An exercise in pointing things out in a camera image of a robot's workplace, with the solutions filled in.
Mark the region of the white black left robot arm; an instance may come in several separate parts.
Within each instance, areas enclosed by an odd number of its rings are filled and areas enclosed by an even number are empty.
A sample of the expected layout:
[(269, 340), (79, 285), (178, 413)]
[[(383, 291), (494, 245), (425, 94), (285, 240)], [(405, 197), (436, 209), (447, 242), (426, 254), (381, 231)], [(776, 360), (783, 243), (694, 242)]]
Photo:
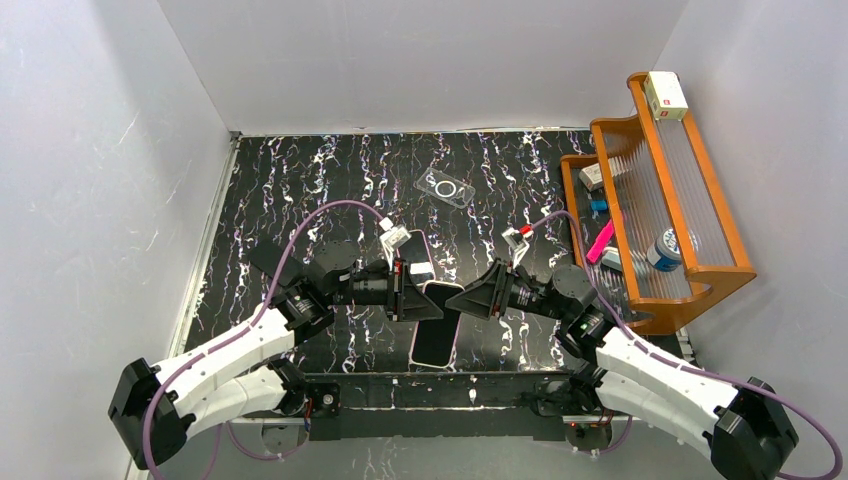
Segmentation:
[(442, 319), (413, 281), (409, 261), (357, 263), (353, 245), (339, 241), (308, 264), (288, 259), (268, 306), (184, 354), (126, 365), (107, 414), (135, 466), (159, 466), (190, 437), (245, 414), (300, 415), (318, 406), (319, 394), (283, 356), (327, 329), (337, 306), (379, 306), (395, 322)]

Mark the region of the clear magsafe phone case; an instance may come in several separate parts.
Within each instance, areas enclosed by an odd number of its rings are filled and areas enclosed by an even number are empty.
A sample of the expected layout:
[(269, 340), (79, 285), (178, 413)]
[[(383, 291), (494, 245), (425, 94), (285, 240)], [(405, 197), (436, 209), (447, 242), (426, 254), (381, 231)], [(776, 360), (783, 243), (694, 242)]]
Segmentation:
[(414, 182), (414, 186), (426, 195), (458, 209), (466, 209), (476, 194), (476, 189), (470, 184), (432, 167)]

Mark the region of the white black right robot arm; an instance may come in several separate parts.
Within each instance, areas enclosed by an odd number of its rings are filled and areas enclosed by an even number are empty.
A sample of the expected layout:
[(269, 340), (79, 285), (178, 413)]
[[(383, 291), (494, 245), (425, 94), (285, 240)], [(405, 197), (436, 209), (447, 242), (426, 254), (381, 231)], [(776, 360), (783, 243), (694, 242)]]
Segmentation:
[(585, 408), (635, 416), (707, 457), (726, 479), (774, 479), (799, 443), (772, 389), (751, 389), (704, 371), (620, 327), (577, 265), (546, 283), (502, 260), (446, 307), (483, 319), (520, 310), (559, 321), (555, 337), (585, 368), (570, 379), (570, 396)]

